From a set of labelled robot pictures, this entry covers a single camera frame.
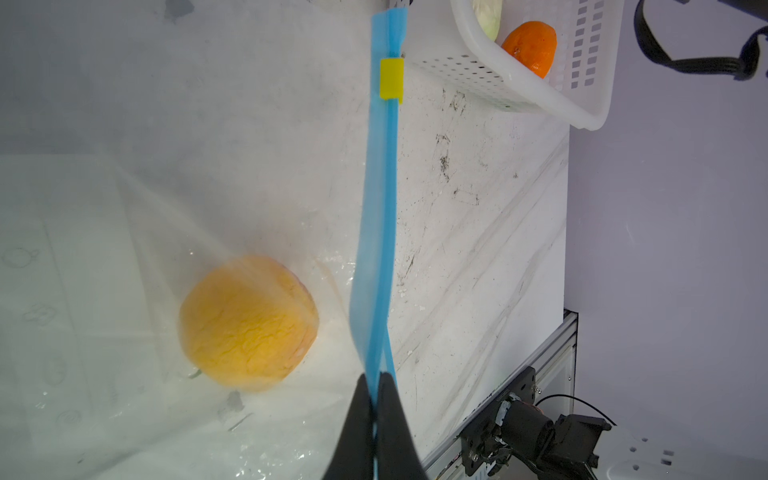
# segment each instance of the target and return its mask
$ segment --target table surface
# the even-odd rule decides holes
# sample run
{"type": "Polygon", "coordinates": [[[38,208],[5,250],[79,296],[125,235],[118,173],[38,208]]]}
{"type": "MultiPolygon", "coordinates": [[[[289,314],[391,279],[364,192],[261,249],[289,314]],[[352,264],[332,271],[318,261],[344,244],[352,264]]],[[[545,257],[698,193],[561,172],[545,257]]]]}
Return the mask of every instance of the table surface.
{"type": "MultiPolygon", "coordinates": [[[[12,263],[18,248],[34,254],[23,269],[0,265],[0,282],[21,292],[22,272],[28,286],[57,277],[43,293],[0,295],[3,328],[24,342],[0,356],[18,376],[8,402],[31,432],[19,458],[52,458],[34,475],[64,463],[57,478],[102,472],[120,452],[100,478],[314,478],[362,371],[345,315],[380,5],[193,4],[35,17],[37,54],[69,60],[52,64],[41,95],[78,140],[0,157],[0,213],[14,226],[0,250],[12,263]],[[321,327],[280,387],[240,396],[189,381],[175,316],[201,274],[249,251],[296,272],[321,327]],[[51,308],[65,328],[24,321],[43,294],[63,302],[51,308]],[[90,306],[95,294],[103,301],[90,306]],[[26,367],[50,359],[51,344],[58,356],[40,383],[26,367]],[[79,462],[78,449],[98,458],[79,462]]],[[[405,92],[389,331],[426,457],[561,323],[568,126],[496,111],[410,65],[405,92]]]]}

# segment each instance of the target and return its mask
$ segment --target cabbage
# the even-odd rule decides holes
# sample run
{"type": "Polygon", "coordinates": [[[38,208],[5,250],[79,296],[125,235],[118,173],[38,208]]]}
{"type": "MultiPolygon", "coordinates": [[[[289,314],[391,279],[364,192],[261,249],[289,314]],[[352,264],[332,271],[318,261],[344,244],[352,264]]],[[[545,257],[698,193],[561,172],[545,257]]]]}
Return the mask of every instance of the cabbage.
{"type": "Polygon", "coordinates": [[[496,41],[498,37],[498,24],[502,21],[503,0],[472,0],[472,10],[482,27],[482,31],[496,41]]]}

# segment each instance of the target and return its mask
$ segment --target gray wall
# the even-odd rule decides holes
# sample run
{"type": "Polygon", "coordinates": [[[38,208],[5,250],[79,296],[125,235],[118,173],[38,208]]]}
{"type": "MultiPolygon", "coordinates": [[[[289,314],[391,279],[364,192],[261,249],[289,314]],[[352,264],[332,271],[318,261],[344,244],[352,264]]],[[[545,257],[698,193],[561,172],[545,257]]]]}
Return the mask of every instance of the gray wall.
{"type": "MultiPolygon", "coordinates": [[[[768,45],[752,81],[677,74],[640,53],[636,4],[607,123],[571,131],[576,392],[638,435],[768,459],[768,45]]],[[[673,58],[764,25],[713,0],[646,13],[673,58]]]]}

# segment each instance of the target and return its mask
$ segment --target electrical wire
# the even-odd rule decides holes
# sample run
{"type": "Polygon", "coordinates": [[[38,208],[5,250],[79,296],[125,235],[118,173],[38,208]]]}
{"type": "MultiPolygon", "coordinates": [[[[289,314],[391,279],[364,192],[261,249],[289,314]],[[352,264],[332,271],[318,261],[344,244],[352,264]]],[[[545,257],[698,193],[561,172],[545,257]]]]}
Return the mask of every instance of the electrical wire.
{"type": "Polygon", "coordinates": [[[567,399],[572,399],[572,400],[576,400],[577,402],[581,402],[581,403],[585,404],[586,406],[588,406],[589,408],[593,409],[595,412],[597,412],[600,415],[602,415],[604,419],[608,420],[611,423],[611,425],[616,426],[616,422],[611,420],[611,417],[609,417],[608,415],[605,415],[603,412],[601,412],[598,407],[592,405],[589,402],[585,402],[584,400],[582,400],[582,399],[580,399],[578,397],[574,397],[573,395],[566,395],[564,393],[556,393],[554,395],[547,395],[543,399],[540,399],[538,402],[536,402],[536,404],[534,406],[538,406],[539,403],[545,401],[546,399],[553,399],[555,397],[565,397],[567,399]]]}
{"type": "Polygon", "coordinates": [[[507,455],[512,455],[512,449],[501,447],[499,450],[496,450],[494,455],[491,455],[490,457],[484,457],[483,455],[480,455],[480,458],[485,463],[493,463],[507,455]]]}

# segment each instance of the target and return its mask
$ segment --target black bracket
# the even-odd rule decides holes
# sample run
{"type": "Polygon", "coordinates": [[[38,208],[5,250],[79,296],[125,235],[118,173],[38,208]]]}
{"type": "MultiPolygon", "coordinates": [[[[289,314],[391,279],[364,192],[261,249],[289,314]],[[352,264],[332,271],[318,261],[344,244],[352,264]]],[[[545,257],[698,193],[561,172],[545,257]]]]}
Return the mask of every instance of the black bracket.
{"type": "Polygon", "coordinates": [[[498,448],[494,430],[497,428],[496,415],[502,402],[515,394],[523,402],[533,404],[535,396],[536,370],[527,366],[467,425],[459,434],[462,440],[462,464],[468,477],[477,472],[498,448]]]}

